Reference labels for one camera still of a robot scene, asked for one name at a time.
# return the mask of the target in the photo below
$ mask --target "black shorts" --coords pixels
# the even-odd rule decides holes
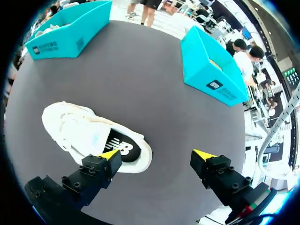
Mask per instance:
[[[157,9],[162,0],[141,0],[140,3],[149,8]]]

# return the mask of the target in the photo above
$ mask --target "sneaker on floor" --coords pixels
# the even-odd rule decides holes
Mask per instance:
[[[89,154],[98,156],[115,149],[120,149],[122,158],[118,172],[141,173],[151,163],[152,150],[143,135],[98,117],[89,108],[54,103],[44,109],[42,122],[52,139],[79,165]]]
[[[138,14],[136,14],[136,12],[132,12],[132,13],[130,13],[130,15],[131,15],[132,17],[138,16]]]
[[[127,14],[125,17],[129,20],[133,20],[133,16],[131,16],[130,14]]]

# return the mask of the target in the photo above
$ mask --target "table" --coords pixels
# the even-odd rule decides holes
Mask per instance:
[[[137,24],[110,21],[76,59],[33,61],[19,70],[9,97],[6,142],[19,182],[77,170],[41,121],[66,101],[143,134],[153,160],[143,173],[117,173],[83,212],[115,225],[189,225],[221,202],[190,167],[194,148],[224,154],[241,172],[242,105],[228,107],[182,82],[180,40]]]

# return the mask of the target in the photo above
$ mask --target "cyan box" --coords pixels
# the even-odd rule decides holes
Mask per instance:
[[[248,100],[233,57],[205,31],[194,26],[181,40],[183,82],[228,106]]]
[[[63,9],[45,22],[26,43],[33,60],[76,58],[89,41],[109,22],[112,1],[94,1]],[[35,37],[50,24],[56,30]]]

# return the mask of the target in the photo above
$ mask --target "person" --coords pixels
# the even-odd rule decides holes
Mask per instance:
[[[208,17],[209,16],[209,12],[207,11],[209,8],[208,6],[204,6],[203,8],[200,8],[196,11],[196,14],[197,16],[199,15],[203,15],[205,17]],[[205,21],[203,19],[201,19],[200,17],[197,17],[196,18],[197,22],[198,23],[204,23]]]
[[[162,0],[141,0],[140,3],[144,5],[142,12],[141,25],[145,24],[146,19],[148,18],[147,26],[151,27],[154,21],[155,10],[158,8]]]
[[[245,52],[247,50],[246,42],[242,39],[236,39],[233,41],[228,41],[226,44],[226,50],[231,54],[231,56],[234,56],[234,54],[237,52]]]
[[[272,98],[266,99],[266,101],[264,102],[264,104],[267,105],[267,107],[269,108],[269,110],[270,109],[274,109],[278,105],[278,103],[275,102]]]
[[[237,64],[237,66],[240,68],[240,71],[242,73],[243,80],[247,86],[252,86],[253,78],[252,74],[254,71],[252,62],[259,62],[264,57],[264,52],[261,49],[261,47],[254,45],[251,48],[250,52],[236,52],[233,55],[233,58]]]
[[[140,0],[131,0],[130,4],[127,7],[127,14],[126,14],[127,19],[132,20],[133,17],[136,16],[135,7],[137,4],[139,4],[139,2]]]
[[[261,82],[258,85],[258,89],[263,90],[263,89],[268,88],[270,85],[275,86],[276,85],[275,81],[272,81],[270,79],[266,79],[265,81]]]
[[[51,16],[55,15],[58,11],[62,10],[63,7],[60,5],[60,1],[56,1],[55,4],[50,6]]]

